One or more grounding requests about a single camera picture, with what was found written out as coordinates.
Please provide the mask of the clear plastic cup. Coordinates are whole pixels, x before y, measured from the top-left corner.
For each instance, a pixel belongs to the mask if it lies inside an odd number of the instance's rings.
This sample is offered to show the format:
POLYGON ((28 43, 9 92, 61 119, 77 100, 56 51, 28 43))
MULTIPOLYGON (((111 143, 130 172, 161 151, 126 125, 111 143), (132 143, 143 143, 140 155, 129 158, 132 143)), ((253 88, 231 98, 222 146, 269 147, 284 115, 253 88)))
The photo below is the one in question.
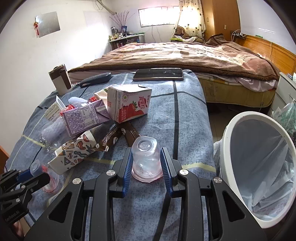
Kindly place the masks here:
POLYGON ((35 160, 30 166, 30 174, 33 177, 45 177, 48 183, 42 188, 45 192, 53 192, 59 184, 59 175, 55 173, 49 166, 41 164, 39 160, 35 160))
POLYGON ((133 177, 143 183, 151 183, 163 176, 160 148, 152 137, 140 136, 132 145, 133 177))

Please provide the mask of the patterned paper cup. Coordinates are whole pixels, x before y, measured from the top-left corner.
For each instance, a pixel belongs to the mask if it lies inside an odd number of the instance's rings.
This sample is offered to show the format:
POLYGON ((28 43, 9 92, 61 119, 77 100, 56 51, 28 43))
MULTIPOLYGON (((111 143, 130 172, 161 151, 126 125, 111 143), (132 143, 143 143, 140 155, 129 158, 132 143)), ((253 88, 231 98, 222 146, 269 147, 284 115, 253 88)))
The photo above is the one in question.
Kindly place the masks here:
POLYGON ((48 165, 55 173, 62 175, 92 154, 95 146, 93 134, 86 131, 76 140, 67 142, 55 150, 56 156, 48 165))

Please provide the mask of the clear cola bottle red label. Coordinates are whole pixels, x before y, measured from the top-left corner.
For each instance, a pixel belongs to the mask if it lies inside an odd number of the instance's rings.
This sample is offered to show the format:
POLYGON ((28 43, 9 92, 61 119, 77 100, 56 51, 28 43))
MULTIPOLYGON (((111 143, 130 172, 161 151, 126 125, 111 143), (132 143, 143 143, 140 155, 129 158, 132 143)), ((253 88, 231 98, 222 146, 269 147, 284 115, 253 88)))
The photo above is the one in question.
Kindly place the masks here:
POLYGON ((47 120, 41 129, 40 141, 49 152, 55 151, 71 139, 62 115, 52 121, 47 120))

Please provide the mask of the purple drink carton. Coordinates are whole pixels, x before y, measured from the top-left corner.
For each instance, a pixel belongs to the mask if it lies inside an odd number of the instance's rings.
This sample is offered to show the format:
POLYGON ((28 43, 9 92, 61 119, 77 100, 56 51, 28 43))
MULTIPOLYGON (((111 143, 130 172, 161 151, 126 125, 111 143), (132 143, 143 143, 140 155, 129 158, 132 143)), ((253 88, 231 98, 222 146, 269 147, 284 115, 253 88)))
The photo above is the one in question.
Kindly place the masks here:
POLYGON ((103 100, 89 102, 82 107, 63 112, 62 115, 70 137, 86 132, 111 120, 103 100))

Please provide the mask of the strawberry milk carton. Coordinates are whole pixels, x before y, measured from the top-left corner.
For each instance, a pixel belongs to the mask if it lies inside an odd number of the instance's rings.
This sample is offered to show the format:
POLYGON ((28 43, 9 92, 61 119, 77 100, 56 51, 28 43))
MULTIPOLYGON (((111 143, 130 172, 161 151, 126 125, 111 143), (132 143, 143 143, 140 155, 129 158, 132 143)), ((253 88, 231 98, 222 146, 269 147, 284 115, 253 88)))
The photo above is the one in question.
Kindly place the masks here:
POLYGON ((107 111, 117 123, 148 113, 152 89, 139 84, 113 84, 107 89, 107 111))

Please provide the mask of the white yogurt tub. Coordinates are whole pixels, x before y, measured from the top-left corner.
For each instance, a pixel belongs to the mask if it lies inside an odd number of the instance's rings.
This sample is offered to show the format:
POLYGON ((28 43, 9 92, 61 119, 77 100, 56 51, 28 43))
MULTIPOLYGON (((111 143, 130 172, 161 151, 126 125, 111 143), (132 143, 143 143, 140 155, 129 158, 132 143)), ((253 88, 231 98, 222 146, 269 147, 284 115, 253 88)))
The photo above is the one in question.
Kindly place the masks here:
POLYGON ((66 108, 65 104, 62 102, 62 100, 56 96, 55 102, 45 111, 44 117, 48 121, 52 121, 59 117, 60 112, 63 111, 66 108))

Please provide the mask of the white foam fruit net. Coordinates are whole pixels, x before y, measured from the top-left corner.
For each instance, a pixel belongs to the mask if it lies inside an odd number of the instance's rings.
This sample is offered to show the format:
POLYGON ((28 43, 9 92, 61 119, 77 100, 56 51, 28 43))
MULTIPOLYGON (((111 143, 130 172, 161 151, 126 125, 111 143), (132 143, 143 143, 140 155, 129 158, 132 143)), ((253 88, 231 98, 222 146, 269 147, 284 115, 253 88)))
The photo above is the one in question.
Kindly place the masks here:
POLYGON ((89 101, 80 97, 70 97, 68 99, 69 104, 74 106, 74 108, 81 108, 84 106, 87 106, 89 104, 89 101))

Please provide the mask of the bed mattress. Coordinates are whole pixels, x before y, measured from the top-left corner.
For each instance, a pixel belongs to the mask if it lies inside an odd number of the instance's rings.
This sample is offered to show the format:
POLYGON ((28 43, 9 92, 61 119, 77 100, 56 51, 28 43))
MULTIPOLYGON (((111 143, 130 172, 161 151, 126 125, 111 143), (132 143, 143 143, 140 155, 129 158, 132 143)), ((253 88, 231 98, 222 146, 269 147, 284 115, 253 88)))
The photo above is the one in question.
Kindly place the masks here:
POLYGON ((260 81, 245 77, 194 74, 199 79, 207 102, 265 108, 271 105, 278 86, 278 80, 260 81))

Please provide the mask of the brown white thermos mug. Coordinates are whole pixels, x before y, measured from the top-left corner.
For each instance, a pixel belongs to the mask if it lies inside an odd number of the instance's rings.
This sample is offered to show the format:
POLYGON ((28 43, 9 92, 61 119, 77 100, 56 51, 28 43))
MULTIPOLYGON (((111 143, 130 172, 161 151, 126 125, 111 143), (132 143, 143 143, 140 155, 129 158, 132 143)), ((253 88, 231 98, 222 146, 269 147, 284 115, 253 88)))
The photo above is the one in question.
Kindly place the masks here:
POLYGON ((49 76, 56 87, 59 95, 64 95, 72 90, 66 66, 61 64, 49 72, 49 76))

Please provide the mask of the green printed plastic bag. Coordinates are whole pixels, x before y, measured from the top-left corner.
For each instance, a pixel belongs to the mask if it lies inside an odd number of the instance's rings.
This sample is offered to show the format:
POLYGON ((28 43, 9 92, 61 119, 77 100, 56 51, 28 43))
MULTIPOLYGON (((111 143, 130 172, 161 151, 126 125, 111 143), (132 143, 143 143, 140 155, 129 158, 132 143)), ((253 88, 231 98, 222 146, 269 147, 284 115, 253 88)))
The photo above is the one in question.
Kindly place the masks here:
POLYGON ((295 143, 295 132, 296 132, 295 100, 288 103, 282 109, 277 108, 275 111, 273 111, 272 118, 276 120, 287 131, 292 141, 295 143))

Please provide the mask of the brown bed blanket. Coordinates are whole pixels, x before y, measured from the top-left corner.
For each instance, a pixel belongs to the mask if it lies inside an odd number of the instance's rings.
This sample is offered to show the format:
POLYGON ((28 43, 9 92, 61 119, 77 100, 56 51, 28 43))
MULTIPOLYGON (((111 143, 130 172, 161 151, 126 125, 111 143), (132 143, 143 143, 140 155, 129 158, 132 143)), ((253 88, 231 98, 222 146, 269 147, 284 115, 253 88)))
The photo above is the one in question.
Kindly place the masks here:
POLYGON ((280 77, 279 69, 269 60, 235 42, 226 41, 222 34, 212 36, 205 44, 130 43, 70 72, 143 68, 182 68, 260 81, 280 77))

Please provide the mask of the cluttered desk shelf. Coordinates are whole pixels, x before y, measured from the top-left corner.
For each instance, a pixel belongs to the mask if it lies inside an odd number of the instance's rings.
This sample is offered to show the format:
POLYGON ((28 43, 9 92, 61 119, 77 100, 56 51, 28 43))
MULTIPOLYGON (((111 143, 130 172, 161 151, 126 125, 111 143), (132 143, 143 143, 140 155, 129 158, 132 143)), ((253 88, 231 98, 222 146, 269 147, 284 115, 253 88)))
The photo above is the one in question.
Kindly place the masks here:
POLYGON ((111 36, 109 36, 111 49, 115 50, 129 43, 145 43, 145 33, 130 33, 127 26, 121 26, 118 30, 111 27, 111 36))

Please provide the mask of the wooden headboard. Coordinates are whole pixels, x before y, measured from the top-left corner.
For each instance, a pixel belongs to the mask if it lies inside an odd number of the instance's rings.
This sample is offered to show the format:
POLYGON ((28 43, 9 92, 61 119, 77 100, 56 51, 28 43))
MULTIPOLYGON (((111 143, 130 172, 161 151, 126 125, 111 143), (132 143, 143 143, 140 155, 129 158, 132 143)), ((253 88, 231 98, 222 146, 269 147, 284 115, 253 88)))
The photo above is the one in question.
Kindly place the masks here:
POLYGON ((251 35, 244 39, 235 37, 234 42, 270 60, 285 74, 293 75, 295 72, 295 54, 276 43, 251 35))

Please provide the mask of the dried branch decoration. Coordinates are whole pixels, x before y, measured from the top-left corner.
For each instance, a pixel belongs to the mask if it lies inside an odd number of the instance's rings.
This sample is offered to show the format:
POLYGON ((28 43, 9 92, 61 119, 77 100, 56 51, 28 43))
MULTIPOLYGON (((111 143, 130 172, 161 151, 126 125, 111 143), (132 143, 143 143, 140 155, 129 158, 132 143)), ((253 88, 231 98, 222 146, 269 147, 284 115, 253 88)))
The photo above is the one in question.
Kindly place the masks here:
POLYGON ((110 16, 110 18, 119 27, 122 27, 122 26, 126 26, 129 19, 131 19, 131 17, 134 15, 135 15, 135 13, 131 13, 130 11, 123 11, 123 12, 116 13, 115 15, 110 16))

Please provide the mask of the wall poster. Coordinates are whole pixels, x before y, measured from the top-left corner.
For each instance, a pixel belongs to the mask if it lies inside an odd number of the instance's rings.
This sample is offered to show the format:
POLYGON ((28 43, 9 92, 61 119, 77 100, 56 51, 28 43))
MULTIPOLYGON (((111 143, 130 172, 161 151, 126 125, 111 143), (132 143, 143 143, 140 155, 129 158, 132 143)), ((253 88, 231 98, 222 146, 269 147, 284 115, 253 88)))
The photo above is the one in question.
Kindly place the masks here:
POLYGON ((60 25, 57 12, 53 11, 35 16, 34 29, 37 38, 59 31, 60 25))

